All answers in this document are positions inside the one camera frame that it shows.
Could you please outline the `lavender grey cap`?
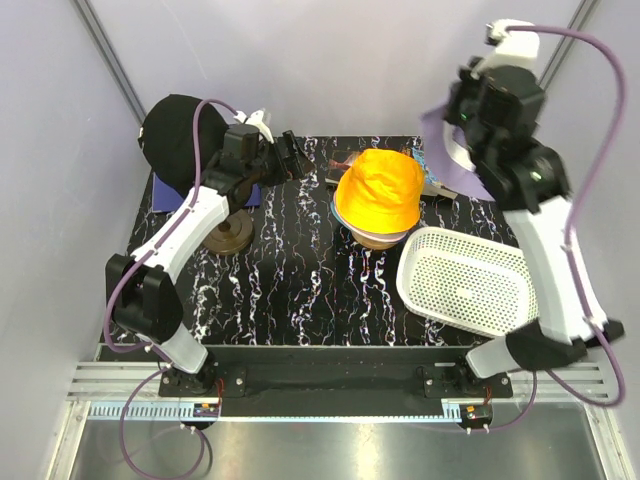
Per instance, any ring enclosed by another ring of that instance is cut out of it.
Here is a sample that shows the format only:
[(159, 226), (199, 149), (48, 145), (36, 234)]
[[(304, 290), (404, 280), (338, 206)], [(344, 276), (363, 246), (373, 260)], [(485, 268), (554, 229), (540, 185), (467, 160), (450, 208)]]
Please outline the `lavender grey cap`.
[(493, 201), (475, 173), (464, 133), (444, 121), (446, 104), (420, 117), (424, 160), (430, 172), (450, 191), (483, 201)]

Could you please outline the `grey bucket hat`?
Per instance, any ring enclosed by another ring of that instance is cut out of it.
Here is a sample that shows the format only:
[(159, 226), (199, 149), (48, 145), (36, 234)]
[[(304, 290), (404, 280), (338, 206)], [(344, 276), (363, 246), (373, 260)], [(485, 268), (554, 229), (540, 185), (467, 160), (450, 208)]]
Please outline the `grey bucket hat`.
[(334, 217), (336, 218), (336, 220), (343, 225), (346, 228), (350, 228), (349, 224), (343, 219), (343, 217), (339, 214), (338, 209), (337, 209), (337, 205), (336, 205), (336, 196), (335, 196), (335, 192), (330, 204), (330, 209), (332, 214), (334, 215)]

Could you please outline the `orange hat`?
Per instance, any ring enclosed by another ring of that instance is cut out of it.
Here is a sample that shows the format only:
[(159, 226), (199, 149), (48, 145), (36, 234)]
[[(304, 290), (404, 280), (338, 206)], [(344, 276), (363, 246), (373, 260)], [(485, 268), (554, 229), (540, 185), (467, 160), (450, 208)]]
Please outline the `orange hat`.
[(366, 231), (408, 231), (421, 217), (423, 185), (423, 170), (412, 157), (366, 149), (337, 185), (337, 209), (346, 221)]

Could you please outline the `black baseball cap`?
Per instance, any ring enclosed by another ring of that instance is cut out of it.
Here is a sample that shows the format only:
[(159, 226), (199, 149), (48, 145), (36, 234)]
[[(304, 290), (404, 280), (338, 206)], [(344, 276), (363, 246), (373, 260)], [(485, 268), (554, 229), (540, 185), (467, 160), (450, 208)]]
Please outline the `black baseball cap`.
[[(138, 139), (151, 170), (182, 198), (195, 182), (193, 118), (200, 102), (187, 95), (165, 97), (146, 116)], [(203, 107), (198, 123), (201, 170), (222, 148), (228, 129), (229, 125), (216, 108), (210, 104)]]

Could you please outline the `pink bucket hat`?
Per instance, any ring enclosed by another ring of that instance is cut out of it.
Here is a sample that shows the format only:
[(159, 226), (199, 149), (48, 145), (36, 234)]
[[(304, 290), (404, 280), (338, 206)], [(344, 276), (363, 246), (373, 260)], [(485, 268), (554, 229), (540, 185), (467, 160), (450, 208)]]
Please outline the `pink bucket hat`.
[(351, 223), (349, 223), (348, 221), (346, 221), (344, 218), (340, 216), (337, 216), (337, 220), (350, 231), (358, 235), (361, 235), (365, 238), (369, 238), (373, 240), (388, 241), (388, 242), (399, 241), (407, 235), (407, 231), (394, 232), (394, 233), (375, 233), (375, 232), (366, 231), (358, 227), (355, 227), (354, 225), (352, 225)]

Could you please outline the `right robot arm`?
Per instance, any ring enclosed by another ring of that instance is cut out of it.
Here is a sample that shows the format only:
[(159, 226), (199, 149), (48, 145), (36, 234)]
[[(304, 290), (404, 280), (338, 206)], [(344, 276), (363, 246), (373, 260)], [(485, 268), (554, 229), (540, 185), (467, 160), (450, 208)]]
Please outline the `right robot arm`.
[(455, 160), (468, 162), (516, 236), (535, 290), (538, 315), (525, 325), (470, 350), (454, 371), (466, 396), (490, 377), (512, 370), (565, 367), (604, 341), (625, 335), (621, 321), (599, 307), (580, 274), (584, 262), (566, 222), (571, 192), (561, 157), (534, 137), (545, 92), (533, 72), (516, 65), (486, 67), (480, 57), (459, 70), (443, 120), (465, 143), (447, 138)]

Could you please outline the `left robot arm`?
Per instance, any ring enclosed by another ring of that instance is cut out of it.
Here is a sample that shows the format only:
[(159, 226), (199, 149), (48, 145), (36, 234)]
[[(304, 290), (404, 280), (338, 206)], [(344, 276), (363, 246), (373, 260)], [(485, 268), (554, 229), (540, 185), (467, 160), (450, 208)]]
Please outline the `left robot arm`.
[(107, 262), (105, 322), (142, 339), (173, 367), (181, 384), (196, 396), (215, 386), (207, 350), (183, 323), (177, 279), (205, 238), (247, 202), (254, 186), (301, 180), (314, 169), (294, 134), (262, 140), (257, 127), (237, 125), (223, 147), (197, 174), (180, 208), (160, 231), (129, 256)]

